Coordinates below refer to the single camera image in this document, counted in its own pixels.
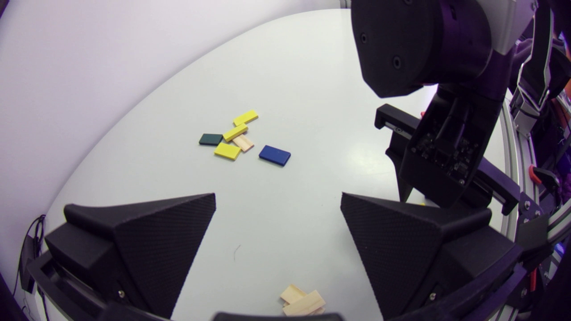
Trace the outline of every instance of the black 3d printed part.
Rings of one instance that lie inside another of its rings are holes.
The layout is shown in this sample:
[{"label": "black 3d printed part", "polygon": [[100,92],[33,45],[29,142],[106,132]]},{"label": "black 3d printed part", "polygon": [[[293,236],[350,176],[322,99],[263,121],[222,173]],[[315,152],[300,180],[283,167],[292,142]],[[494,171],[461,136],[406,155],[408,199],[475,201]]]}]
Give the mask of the black 3d printed part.
[{"label": "black 3d printed part", "polygon": [[58,265],[105,301],[169,318],[215,209],[214,194],[112,207],[71,204],[64,209],[67,223],[46,243]]},{"label": "black 3d printed part", "polygon": [[488,226],[486,208],[447,210],[344,193],[341,211],[385,319],[456,291],[517,247]]}]

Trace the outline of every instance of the dark green block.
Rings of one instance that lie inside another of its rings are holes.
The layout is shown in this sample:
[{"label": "dark green block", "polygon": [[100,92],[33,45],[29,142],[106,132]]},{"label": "dark green block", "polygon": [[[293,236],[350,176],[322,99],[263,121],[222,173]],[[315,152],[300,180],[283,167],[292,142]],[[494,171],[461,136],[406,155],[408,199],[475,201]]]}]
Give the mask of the dark green block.
[{"label": "dark green block", "polygon": [[202,134],[198,143],[200,145],[218,146],[221,141],[222,135],[220,134]]}]

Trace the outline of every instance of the wooden block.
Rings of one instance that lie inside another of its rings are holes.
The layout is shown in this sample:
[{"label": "wooden block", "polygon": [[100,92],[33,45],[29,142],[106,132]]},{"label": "wooden block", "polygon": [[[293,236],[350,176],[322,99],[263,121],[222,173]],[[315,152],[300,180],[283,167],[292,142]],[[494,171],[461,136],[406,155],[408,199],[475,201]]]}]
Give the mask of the wooden block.
[{"label": "wooden block", "polygon": [[238,154],[240,154],[240,147],[236,147],[233,145],[228,145],[224,143],[218,144],[218,147],[214,150],[214,154],[226,158],[230,158],[233,161],[238,158]]},{"label": "wooden block", "polygon": [[220,134],[203,134],[198,143],[200,145],[218,146],[221,141],[222,135]]},{"label": "wooden block", "polygon": [[246,124],[240,124],[234,128],[232,128],[231,130],[227,131],[224,135],[222,135],[224,137],[224,140],[229,142],[231,140],[233,140],[234,138],[238,137],[239,135],[242,135],[245,133],[245,131],[248,130],[248,126],[246,126]]},{"label": "wooden block", "polygon": [[244,153],[252,149],[254,146],[254,143],[252,143],[244,134],[234,138],[232,141],[234,144],[238,145]]},{"label": "wooden block", "polygon": [[293,284],[290,284],[282,292],[280,298],[282,298],[286,303],[292,304],[293,302],[296,302],[297,300],[303,298],[306,295],[307,294],[302,290],[300,290],[298,287],[294,286]]},{"label": "wooden block", "polygon": [[287,160],[291,156],[291,153],[288,151],[284,151],[281,149],[277,149],[272,146],[265,145],[262,151],[260,152],[259,157],[270,161],[272,163],[276,163],[281,166],[285,166]]},{"label": "wooden block", "polygon": [[304,296],[303,298],[290,303],[289,306],[284,307],[283,311],[285,315],[308,315],[320,307],[325,305],[325,301],[317,293],[317,291],[313,291],[310,294]]},{"label": "wooden block", "polygon": [[321,315],[325,312],[325,308],[324,307],[320,307],[317,310],[315,310],[314,312],[308,314],[308,315]]},{"label": "wooden block", "polygon": [[234,118],[234,126],[238,126],[240,124],[247,124],[257,118],[258,114],[256,114],[255,111],[250,110],[249,112]]}]

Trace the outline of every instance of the blue block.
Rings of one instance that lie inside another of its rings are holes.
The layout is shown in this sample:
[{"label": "blue block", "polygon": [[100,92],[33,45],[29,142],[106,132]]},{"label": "blue block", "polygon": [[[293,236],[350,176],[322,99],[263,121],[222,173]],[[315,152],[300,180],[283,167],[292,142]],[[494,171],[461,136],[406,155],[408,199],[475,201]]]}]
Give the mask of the blue block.
[{"label": "blue block", "polygon": [[291,156],[291,153],[265,145],[259,156],[262,159],[284,166]]}]

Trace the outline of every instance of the white table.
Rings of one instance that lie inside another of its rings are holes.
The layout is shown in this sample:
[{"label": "white table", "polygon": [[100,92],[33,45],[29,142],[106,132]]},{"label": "white table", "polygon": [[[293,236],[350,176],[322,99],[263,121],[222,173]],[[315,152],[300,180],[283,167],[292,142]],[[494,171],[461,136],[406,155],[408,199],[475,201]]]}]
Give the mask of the white table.
[{"label": "white table", "polygon": [[[217,210],[173,319],[280,315],[279,294],[294,283],[317,289],[327,311],[346,320],[380,320],[341,192],[398,200],[384,154],[392,132],[373,126],[375,110],[390,103],[419,115],[434,92],[379,99],[361,78],[349,10],[266,23],[186,67],[117,123],[67,181],[47,227],[65,221],[68,203],[215,192]],[[224,133],[250,109],[260,115],[247,133],[255,147],[235,162],[198,145],[203,133]],[[260,160],[264,145],[291,152],[286,166]],[[424,198],[415,191],[409,201]],[[51,305],[49,313],[57,320]]]}]

